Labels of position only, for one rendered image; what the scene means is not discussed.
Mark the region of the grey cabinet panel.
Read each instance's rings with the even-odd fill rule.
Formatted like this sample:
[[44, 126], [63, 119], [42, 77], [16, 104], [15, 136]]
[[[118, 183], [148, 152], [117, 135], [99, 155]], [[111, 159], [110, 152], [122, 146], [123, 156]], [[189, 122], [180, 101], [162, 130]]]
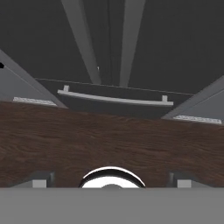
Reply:
[[164, 115], [163, 119], [224, 125], [224, 75]]
[[67, 107], [1, 49], [0, 102], [22, 102], [64, 109]]

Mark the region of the round white and black object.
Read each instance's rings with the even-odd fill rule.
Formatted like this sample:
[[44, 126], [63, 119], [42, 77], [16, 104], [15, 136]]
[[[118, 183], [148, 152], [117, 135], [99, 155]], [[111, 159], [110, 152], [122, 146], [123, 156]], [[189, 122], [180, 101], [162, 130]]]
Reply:
[[79, 188], [145, 188], [145, 183], [133, 172], [117, 166], [104, 166], [87, 173]]

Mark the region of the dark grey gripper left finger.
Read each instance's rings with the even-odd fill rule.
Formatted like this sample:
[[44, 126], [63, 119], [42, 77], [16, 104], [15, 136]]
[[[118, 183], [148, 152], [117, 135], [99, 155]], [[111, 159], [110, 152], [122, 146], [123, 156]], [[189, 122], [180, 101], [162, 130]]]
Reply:
[[17, 188], [49, 188], [55, 187], [55, 175], [53, 171], [35, 171], [24, 180], [13, 184]]

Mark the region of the dark grey fridge drawer front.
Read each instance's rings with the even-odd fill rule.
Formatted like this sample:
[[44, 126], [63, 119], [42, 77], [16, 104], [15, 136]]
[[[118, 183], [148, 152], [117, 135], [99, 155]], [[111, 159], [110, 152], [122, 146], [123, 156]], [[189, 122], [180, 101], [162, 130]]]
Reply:
[[[179, 104], [185, 102], [193, 96], [192, 94], [103, 85], [98, 86], [94, 84], [62, 80], [37, 79], [37, 81], [62, 103], [64, 103], [69, 109], [89, 113], [108, 114], [113, 116], [159, 119], [171, 110], [175, 109]], [[66, 96], [58, 93], [58, 91], [62, 90], [64, 86], [69, 86], [69, 90], [71, 92], [78, 94], [140, 101], [161, 102], [162, 96], [166, 95], [168, 97], [168, 101], [173, 102], [173, 106], [135, 105], [121, 102], [99, 101], [78, 98], [75, 96]]]

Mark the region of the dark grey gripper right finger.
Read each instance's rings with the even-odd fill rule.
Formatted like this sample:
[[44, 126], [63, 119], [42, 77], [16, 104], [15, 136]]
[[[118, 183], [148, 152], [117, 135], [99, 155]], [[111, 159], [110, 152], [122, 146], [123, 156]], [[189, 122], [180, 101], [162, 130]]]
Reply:
[[197, 178], [179, 171], [169, 173], [168, 186], [173, 188], [201, 188], [209, 185], [200, 182]]

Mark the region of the dark grey fridge door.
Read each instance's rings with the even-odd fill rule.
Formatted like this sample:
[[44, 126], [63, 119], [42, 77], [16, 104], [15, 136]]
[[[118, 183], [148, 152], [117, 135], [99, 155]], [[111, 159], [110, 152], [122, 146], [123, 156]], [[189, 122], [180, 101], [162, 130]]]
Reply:
[[224, 0], [108, 0], [112, 83], [144, 3], [129, 86], [195, 95], [224, 75]]
[[[89, 83], [64, 0], [0, 0], [0, 50], [41, 83]], [[109, 0], [76, 2], [84, 14], [101, 84], [111, 82]]]

